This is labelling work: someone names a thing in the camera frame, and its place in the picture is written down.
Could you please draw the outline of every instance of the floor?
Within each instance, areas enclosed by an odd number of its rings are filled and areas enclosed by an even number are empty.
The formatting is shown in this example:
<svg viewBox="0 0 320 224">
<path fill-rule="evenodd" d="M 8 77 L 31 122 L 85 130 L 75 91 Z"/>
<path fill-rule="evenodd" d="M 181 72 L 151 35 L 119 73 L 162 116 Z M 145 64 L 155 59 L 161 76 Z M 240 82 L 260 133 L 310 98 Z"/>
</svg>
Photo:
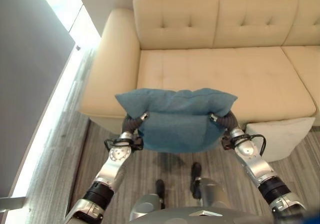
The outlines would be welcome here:
<svg viewBox="0 0 320 224">
<path fill-rule="evenodd" d="M 82 198 L 108 155 L 103 142 L 111 134 L 91 122 L 84 143 L 72 204 Z M 220 183 L 228 193 L 233 208 L 271 218 L 269 207 L 251 184 L 232 150 L 192 154 L 166 154 L 143 150 L 134 153 L 132 163 L 119 192 L 106 211 L 107 223 L 126 223 L 134 203 L 144 194 L 154 192 L 154 182 L 166 184 L 166 206 L 192 206 L 196 201 L 189 192 L 189 172 L 194 161 L 202 164 L 203 176 Z M 314 127 L 289 158 L 275 161 L 272 167 L 307 207 L 320 208 L 320 127 Z"/>
</svg>

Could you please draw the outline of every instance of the tufted sofa back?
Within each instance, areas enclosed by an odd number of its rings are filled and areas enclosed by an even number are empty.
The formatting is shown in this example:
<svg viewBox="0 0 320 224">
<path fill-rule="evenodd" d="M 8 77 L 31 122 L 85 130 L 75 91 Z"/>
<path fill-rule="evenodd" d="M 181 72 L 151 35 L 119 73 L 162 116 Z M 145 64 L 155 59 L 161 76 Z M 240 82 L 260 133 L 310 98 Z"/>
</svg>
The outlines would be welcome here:
<svg viewBox="0 0 320 224">
<path fill-rule="evenodd" d="M 320 0 L 133 0 L 141 49 L 320 45 Z"/>
</svg>

